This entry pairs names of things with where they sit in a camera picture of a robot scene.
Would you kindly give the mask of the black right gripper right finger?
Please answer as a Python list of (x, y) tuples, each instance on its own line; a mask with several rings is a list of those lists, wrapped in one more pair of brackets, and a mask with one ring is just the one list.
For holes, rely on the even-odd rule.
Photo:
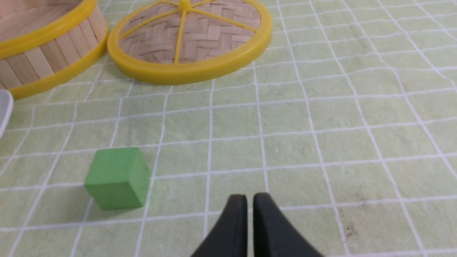
[(255, 257), (322, 257), (284, 216), (270, 194), (253, 197)]

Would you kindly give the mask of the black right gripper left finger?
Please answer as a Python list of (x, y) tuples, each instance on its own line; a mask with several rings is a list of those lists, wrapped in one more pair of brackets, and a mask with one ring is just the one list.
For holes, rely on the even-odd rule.
[(248, 253), (247, 197), (232, 194), (193, 257), (246, 257)]

